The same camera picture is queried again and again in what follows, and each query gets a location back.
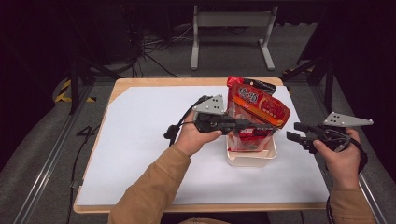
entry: human hand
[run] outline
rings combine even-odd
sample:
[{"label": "human hand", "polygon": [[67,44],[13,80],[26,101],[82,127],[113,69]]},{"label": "human hand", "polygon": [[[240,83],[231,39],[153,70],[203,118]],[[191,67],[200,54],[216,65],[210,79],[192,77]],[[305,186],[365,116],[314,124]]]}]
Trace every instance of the human hand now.
[{"label": "human hand", "polygon": [[[360,142],[359,134],[353,129],[346,129],[346,133]],[[317,151],[326,160],[327,167],[332,175],[333,186],[337,189],[358,189],[359,164],[361,153],[354,144],[349,144],[341,152],[334,152],[319,140],[314,141]]]},{"label": "human hand", "polygon": [[191,112],[184,120],[180,135],[175,142],[175,146],[187,156],[197,153],[201,147],[221,136],[221,131],[211,133],[200,133],[192,123],[194,112]]}]

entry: tan jacket sleeve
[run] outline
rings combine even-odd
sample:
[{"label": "tan jacket sleeve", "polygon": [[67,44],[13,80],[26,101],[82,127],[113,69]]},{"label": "tan jacket sleeve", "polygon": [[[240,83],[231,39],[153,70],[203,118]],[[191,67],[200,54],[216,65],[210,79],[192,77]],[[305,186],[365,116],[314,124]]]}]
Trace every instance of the tan jacket sleeve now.
[{"label": "tan jacket sleeve", "polygon": [[171,146],[129,187],[108,215],[108,223],[160,223],[175,199],[191,160]]},{"label": "tan jacket sleeve", "polygon": [[333,189],[330,207],[335,224],[375,224],[372,210],[361,189]]}]

